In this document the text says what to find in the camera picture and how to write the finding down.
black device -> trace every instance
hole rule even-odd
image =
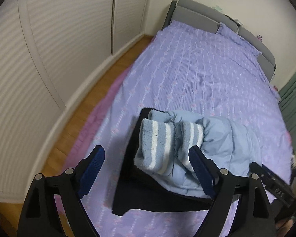
[[[206,159],[197,147],[189,151],[196,175],[205,175],[200,183],[213,201],[197,237],[218,237],[224,226],[234,195],[240,195],[236,216],[228,236],[275,237],[275,222],[261,178],[234,176],[227,169],[218,169],[212,160]],[[54,194],[60,194],[65,213],[75,237],[99,236],[80,201],[88,193],[95,179],[90,173],[98,173],[104,161],[104,149],[96,146],[87,159],[75,169],[69,168],[61,175],[35,176],[22,209],[18,237],[64,237]]]
[[[294,203],[295,197],[290,186],[265,165],[260,166],[253,162],[250,164],[250,171],[258,174],[265,184],[265,189],[278,198],[286,207],[290,207]]]

purple bedspread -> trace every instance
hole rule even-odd
[[[102,237],[193,236],[207,213],[111,213],[124,152],[144,107],[224,116],[251,126],[259,131],[263,163],[289,180],[289,138],[276,93],[256,55],[233,39],[173,21],[134,63],[87,152],[99,144],[106,153],[89,195],[82,199]],[[221,236],[228,234],[235,208],[236,202]]]

pillow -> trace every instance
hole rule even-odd
[[[221,35],[237,45],[249,50],[255,57],[258,57],[261,52],[258,51],[252,44],[250,44],[247,40],[239,36],[237,33],[233,32],[230,28],[228,28],[224,23],[220,23],[220,26],[216,32],[217,35]]]

folded clothing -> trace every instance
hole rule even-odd
[[[168,191],[209,198],[188,159],[193,145],[200,147],[219,168],[234,175],[247,176],[251,162],[261,165],[258,137],[249,127],[224,117],[155,110],[141,123],[134,163]]]

striped cuff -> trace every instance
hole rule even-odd
[[[174,163],[174,124],[143,119],[134,162],[141,170],[169,175]]]
[[[189,149],[196,145],[201,148],[204,138],[204,129],[203,126],[199,124],[193,124],[188,121],[182,121],[182,152],[178,154],[178,159],[181,163],[191,172],[194,172],[189,158],[188,152]]]

